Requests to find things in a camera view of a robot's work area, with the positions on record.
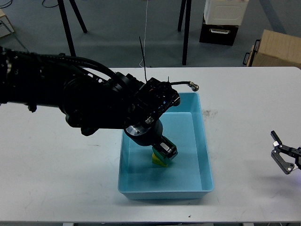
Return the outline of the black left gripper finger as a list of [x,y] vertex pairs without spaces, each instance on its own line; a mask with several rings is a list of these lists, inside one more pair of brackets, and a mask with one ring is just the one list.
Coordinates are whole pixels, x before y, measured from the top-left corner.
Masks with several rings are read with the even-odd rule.
[[169,140],[161,142],[158,147],[158,153],[163,160],[172,160],[178,154],[176,145]]

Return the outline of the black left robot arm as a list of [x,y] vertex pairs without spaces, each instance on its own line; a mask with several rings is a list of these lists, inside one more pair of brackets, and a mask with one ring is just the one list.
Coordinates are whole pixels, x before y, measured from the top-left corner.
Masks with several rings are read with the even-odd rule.
[[115,73],[82,57],[0,49],[0,101],[59,108],[85,136],[98,129],[123,129],[138,145],[153,146],[166,159],[176,146],[163,136],[161,115],[180,103],[167,81],[147,82]]

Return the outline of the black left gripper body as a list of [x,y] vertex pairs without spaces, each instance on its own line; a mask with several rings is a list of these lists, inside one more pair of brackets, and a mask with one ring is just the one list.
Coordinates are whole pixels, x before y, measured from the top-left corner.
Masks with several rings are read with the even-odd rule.
[[124,129],[125,134],[140,146],[158,146],[165,142],[163,137],[163,125],[157,120],[149,128],[143,127],[141,124],[129,126]]

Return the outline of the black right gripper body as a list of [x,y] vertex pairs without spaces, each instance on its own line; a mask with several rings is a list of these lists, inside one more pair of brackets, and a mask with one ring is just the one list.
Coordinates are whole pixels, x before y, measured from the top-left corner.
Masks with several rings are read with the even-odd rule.
[[293,158],[295,159],[295,166],[297,169],[301,169],[301,148],[293,149]]

